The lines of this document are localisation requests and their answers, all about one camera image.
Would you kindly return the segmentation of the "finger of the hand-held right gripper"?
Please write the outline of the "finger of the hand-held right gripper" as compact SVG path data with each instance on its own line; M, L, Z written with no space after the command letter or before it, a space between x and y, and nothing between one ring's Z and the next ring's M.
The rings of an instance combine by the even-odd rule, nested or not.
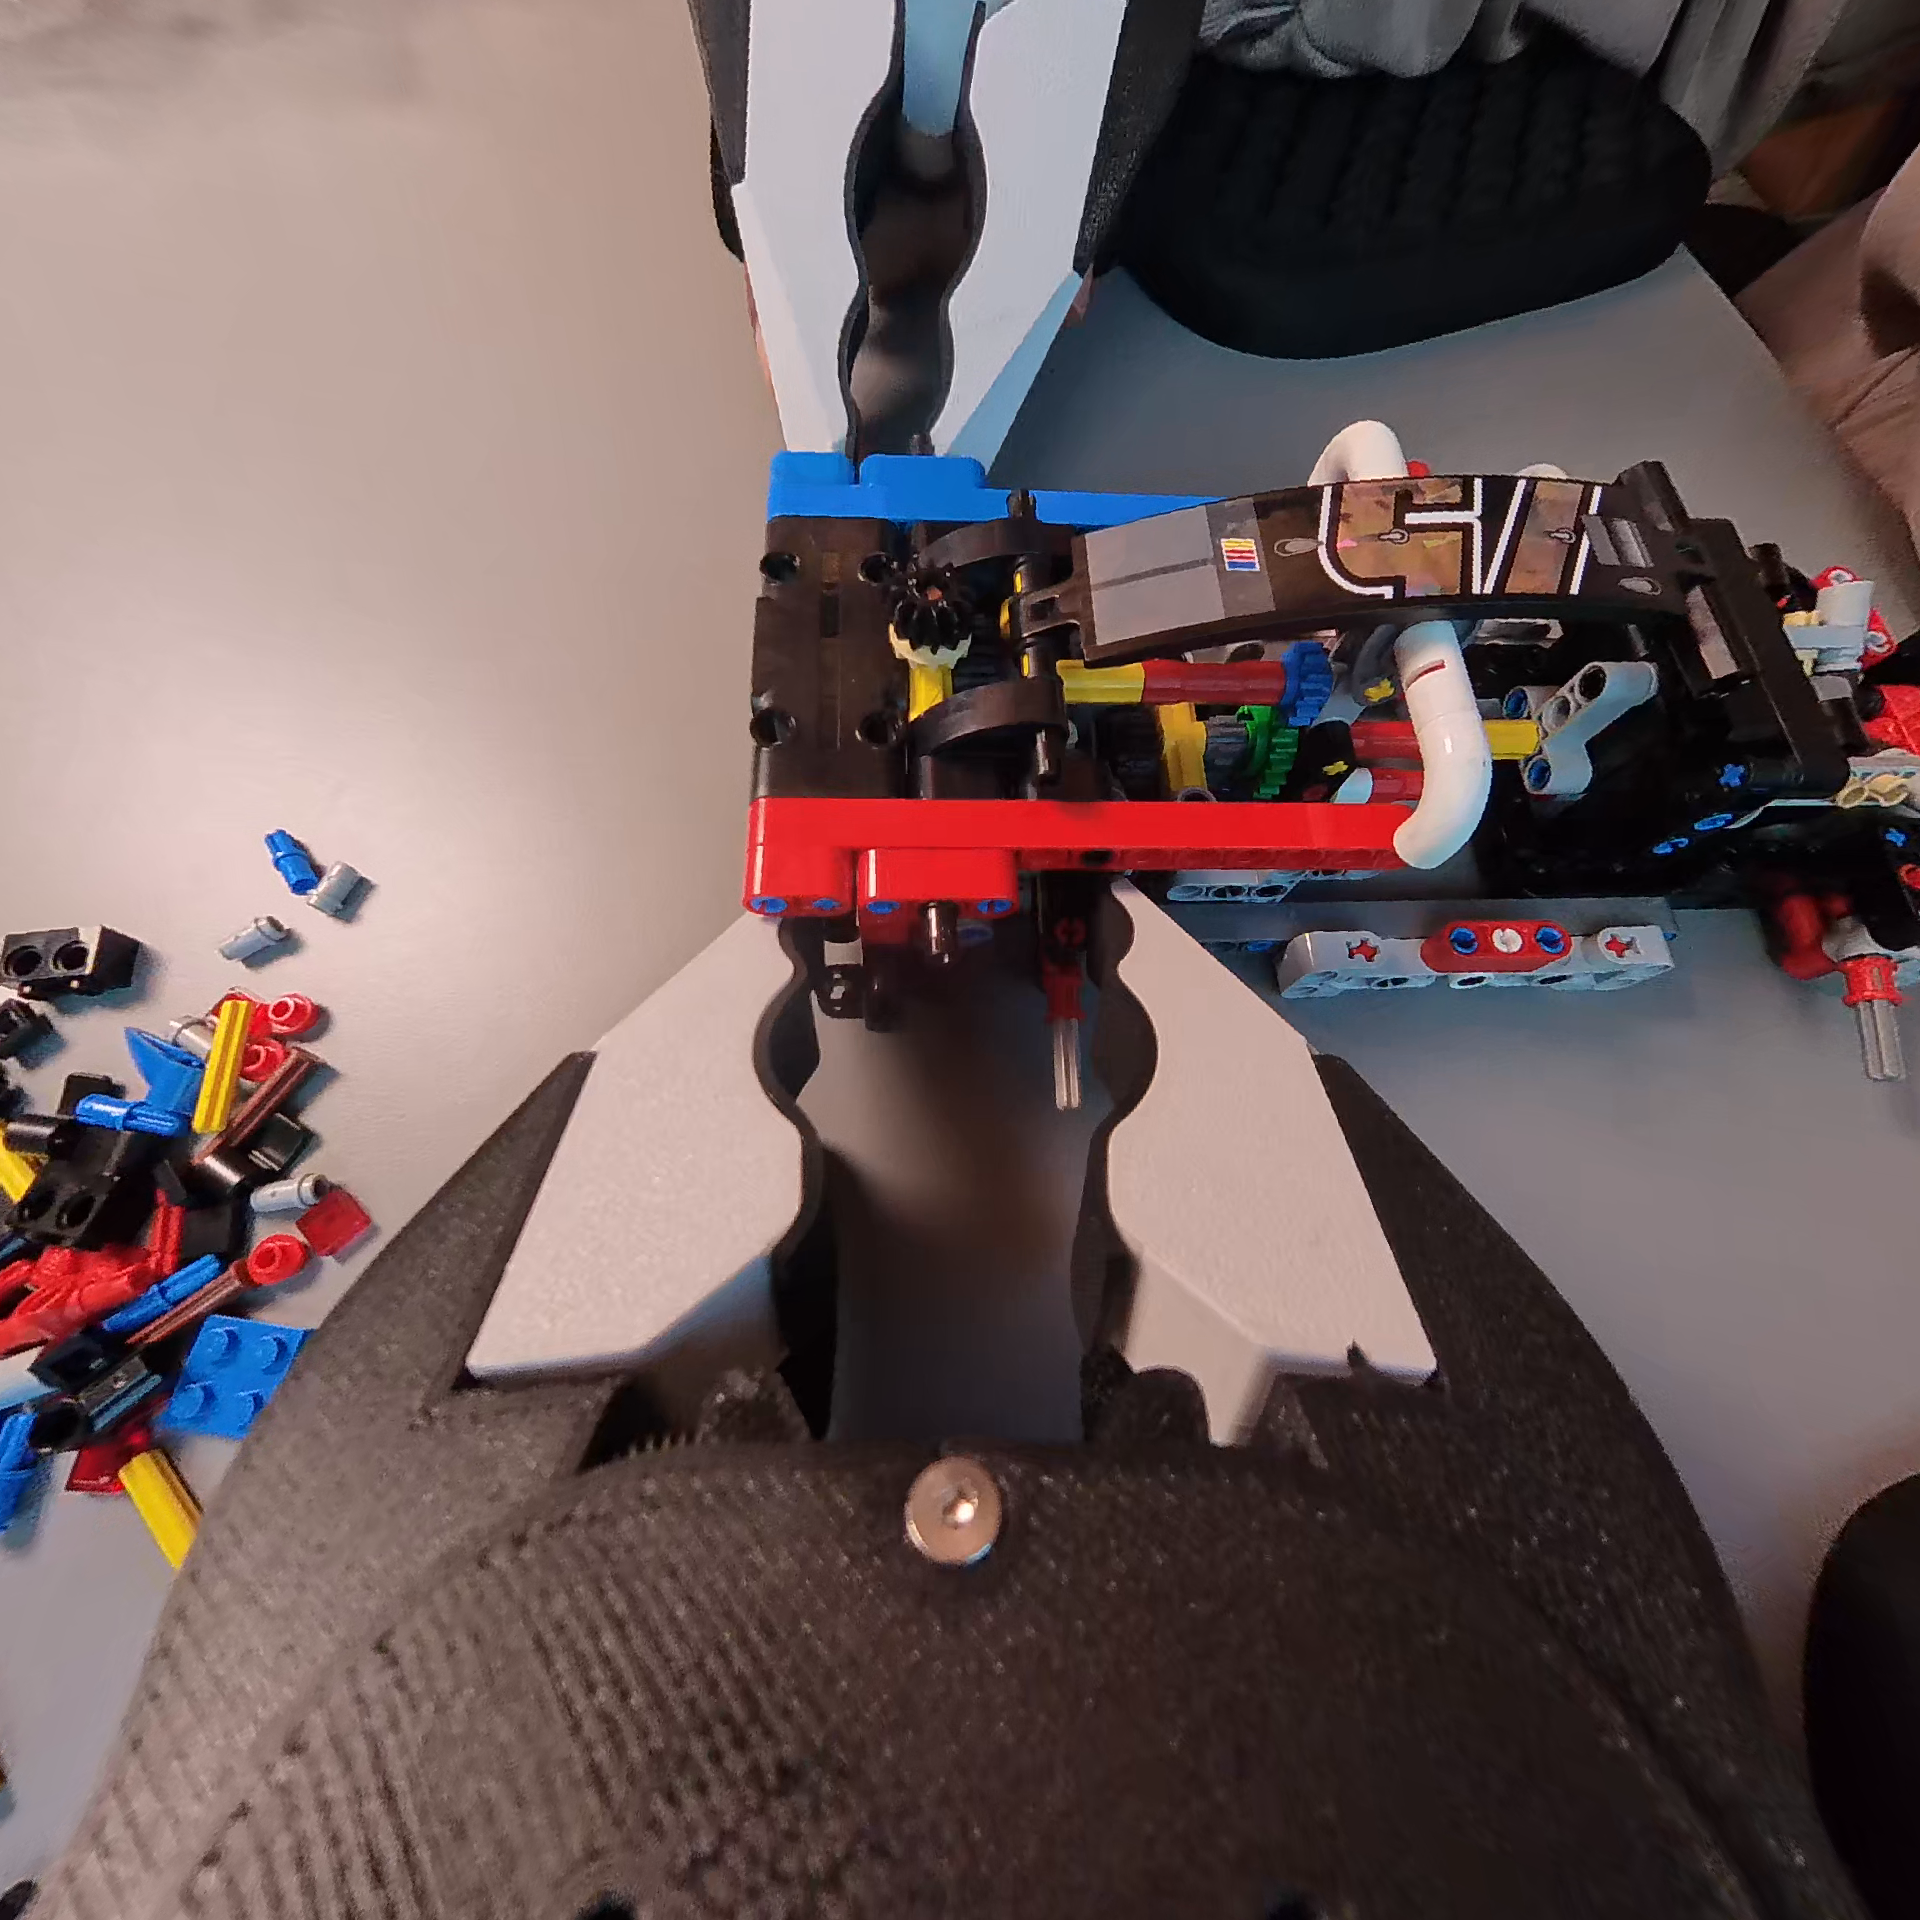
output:
M890 0L753 0L733 189L788 452L845 452L852 139L890 85Z
M1067 306L1122 0L914 6L914 133L969 116L983 194L951 294L934 452L989 463Z

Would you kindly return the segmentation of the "lego car model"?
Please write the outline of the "lego car model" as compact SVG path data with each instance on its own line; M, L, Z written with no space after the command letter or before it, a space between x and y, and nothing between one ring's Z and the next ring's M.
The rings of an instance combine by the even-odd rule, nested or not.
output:
M1662 906L1760 916L1904 1078L1912 641L1624 472L1440 472L1353 425L1254 499L989 486L951 452L770 452L746 916L828 1014L1034 923L1080 1102L1093 895L1248 906L1278 992L1671 974Z

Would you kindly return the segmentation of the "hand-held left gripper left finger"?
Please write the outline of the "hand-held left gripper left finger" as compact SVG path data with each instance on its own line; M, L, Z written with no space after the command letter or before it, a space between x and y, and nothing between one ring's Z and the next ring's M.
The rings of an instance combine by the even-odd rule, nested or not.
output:
M736 1362L834 1416L834 1219L803 1119L816 1014L770 923L736 923L588 1049L477 1379L631 1370L662 1424Z

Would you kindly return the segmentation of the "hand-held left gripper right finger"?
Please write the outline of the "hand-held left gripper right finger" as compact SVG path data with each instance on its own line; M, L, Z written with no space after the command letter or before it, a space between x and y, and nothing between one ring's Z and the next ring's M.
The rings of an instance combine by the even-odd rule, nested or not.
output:
M1080 1340L1200 1379L1214 1445L1284 1370L1440 1370L1305 1034L1129 884L1093 916L1093 1078Z

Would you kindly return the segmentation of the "pile of mixed lego pieces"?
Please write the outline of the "pile of mixed lego pieces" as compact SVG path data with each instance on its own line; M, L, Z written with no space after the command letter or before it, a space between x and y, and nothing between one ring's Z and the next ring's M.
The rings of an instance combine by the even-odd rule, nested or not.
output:
M371 1212L315 1163L315 1034L319 1001L227 985L168 1030L130 1025L130 1078L63 1076L41 1108L7 1078L7 1536L63 1471L74 1494L122 1494L182 1567L207 1513L168 1439L250 1439L307 1340L257 1300L371 1242Z

